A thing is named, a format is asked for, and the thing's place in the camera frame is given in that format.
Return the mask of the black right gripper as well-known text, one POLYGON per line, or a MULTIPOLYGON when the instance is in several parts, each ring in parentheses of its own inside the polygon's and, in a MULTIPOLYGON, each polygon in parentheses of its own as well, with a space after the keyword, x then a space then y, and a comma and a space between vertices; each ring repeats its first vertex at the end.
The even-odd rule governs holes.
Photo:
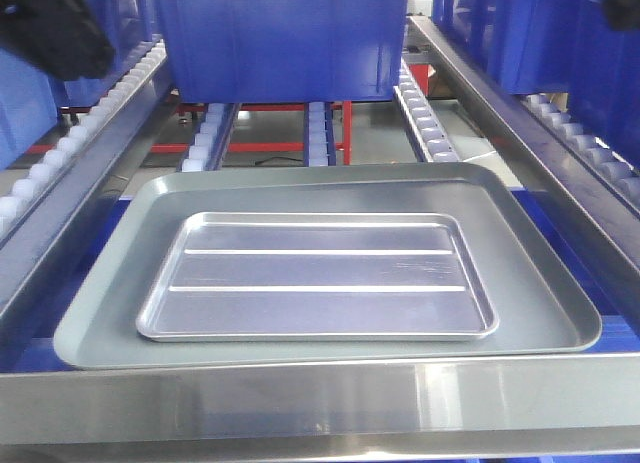
POLYGON ((639 0, 603 0, 602 10, 615 31, 639 28, 639 0))

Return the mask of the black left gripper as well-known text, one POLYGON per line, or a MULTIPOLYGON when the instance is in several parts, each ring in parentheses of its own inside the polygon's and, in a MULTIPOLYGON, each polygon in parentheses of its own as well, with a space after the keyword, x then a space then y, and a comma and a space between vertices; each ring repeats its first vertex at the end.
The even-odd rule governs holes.
POLYGON ((102 78, 115 57, 84 0, 1 0, 1 48, 60 80, 102 78))

